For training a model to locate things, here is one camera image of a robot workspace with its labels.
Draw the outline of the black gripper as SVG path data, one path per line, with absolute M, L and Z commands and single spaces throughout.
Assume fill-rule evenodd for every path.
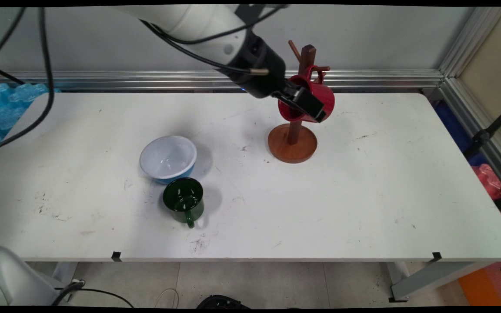
M 320 123 L 326 118 L 324 103 L 311 91 L 294 83 L 286 84 L 284 60 L 252 31 L 246 33 L 241 49 L 228 65 L 238 69 L 268 70 L 266 75 L 229 71 L 228 78 L 248 94 L 259 99 L 282 91 L 279 111 L 286 121 Z

